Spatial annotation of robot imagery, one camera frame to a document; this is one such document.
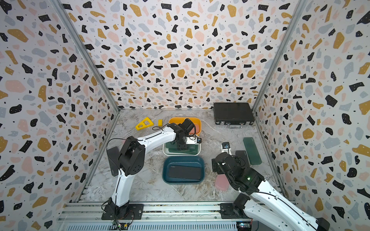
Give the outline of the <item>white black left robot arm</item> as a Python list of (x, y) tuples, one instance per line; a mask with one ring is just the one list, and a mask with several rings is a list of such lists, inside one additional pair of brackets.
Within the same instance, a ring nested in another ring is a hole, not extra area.
[(135, 175), (144, 167), (145, 155), (151, 150), (168, 142), (177, 142), (180, 146), (198, 143), (195, 124), (185, 118), (182, 123), (170, 123), (150, 135), (135, 138), (129, 136), (119, 149), (117, 146), (107, 149), (107, 156), (112, 176), (117, 182), (112, 196), (103, 203), (103, 215), (108, 218), (123, 218), (129, 213), (130, 190)]

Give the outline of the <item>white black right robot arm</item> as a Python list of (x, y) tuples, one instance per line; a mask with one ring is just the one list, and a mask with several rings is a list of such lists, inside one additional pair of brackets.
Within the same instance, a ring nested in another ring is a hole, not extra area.
[(251, 168), (240, 155), (220, 153), (212, 159), (213, 172), (224, 174), (230, 186), (239, 192), (226, 216), (248, 217), (275, 231), (327, 231), (330, 224), (299, 209)]

